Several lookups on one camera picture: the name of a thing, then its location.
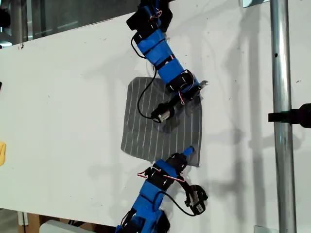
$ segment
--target yellow object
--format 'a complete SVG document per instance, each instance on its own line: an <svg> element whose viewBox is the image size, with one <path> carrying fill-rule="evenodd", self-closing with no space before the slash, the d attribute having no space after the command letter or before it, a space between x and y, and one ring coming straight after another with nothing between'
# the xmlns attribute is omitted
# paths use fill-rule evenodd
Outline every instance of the yellow object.
<svg viewBox="0 0 311 233"><path fill-rule="evenodd" d="M5 162L5 148L6 144L4 142L0 142L0 166Z"/></svg>

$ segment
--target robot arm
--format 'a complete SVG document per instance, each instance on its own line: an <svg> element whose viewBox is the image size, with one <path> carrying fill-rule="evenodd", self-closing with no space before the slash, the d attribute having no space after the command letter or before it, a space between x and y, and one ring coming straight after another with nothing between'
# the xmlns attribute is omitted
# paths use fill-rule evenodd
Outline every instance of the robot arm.
<svg viewBox="0 0 311 233"><path fill-rule="evenodd" d="M158 123L173 117L179 102L185 105L197 97L207 84L206 81L198 83L195 76L181 66L167 44L163 32L167 30L172 17L168 1L142 0L138 10L126 22L131 30L137 30L132 41L135 41L144 57L137 54L154 65L167 90L175 94L169 102L161 103L151 113L150 118Z"/></svg>
<svg viewBox="0 0 311 233"><path fill-rule="evenodd" d="M196 216L205 211L204 201L207 200L207 195L204 189L198 185L189 185L180 175L192 153L193 147L189 147L183 153L173 154L166 161L158 160L152 167L138 174L145 177L146 181L131 210L123 218L121 225L117 226L116 233L166 233L170 223L164 211L159 208L164 195L174 201L166 193L174 181L178 181L184 188L187 196L185 204L193 212L188 214L183 211L184 213Z"/></svg>

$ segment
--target white board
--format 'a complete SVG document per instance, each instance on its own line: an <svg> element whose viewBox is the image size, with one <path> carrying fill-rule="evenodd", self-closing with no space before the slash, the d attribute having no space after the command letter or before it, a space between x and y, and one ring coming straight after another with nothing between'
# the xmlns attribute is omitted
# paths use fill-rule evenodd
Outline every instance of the white board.
<svg viewBox="0 0 311 233"><path fill-rule="evenodd" d="M209 195L188 217L165 200L171 232L278 229L272 112L270 10L238 1L171 4L169 44L201 81L201 164L186 171ZM130 15L0 51L0 207L106 225L131 208L149 163L120 149L126 90L150 64L130 47ZM290 1L293 107L310 102L309 1ZM298 232L310 232L311 131L294 126ZM178 184L169 189L184 208Z"/></svg>

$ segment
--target striped fabric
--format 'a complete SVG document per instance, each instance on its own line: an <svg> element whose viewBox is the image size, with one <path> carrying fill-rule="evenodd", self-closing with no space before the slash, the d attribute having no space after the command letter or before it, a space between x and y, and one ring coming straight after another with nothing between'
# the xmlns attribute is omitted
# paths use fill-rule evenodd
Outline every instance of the striped fabric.
<svg viewBox="0 0 311 233"><path fill-rule="evenodd" d="M162 124L143 118L137 110L137 101L151 78L136 77L127 90L121 149L125 153L150 162L166 160L173 153L181 153L193 146L195 153L189 165L199 166L202 139L202 106L200 99L182 107L175 116ZM172 97L161 79L155 79L140 101L140 110L147 116L159 103Z"/></svg>

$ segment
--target silver pole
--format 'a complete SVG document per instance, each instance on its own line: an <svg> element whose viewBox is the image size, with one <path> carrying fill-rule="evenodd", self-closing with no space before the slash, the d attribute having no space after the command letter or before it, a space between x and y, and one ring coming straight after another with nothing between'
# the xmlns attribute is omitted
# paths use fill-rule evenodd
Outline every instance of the silver pole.
<svg viewBox="0 0 311 233"><path fill-rule="evenodd" d="M274 112L292 108L288 0L270 0ZM275 123L276 180L280 233L296 233L293 130Z"/></svg>

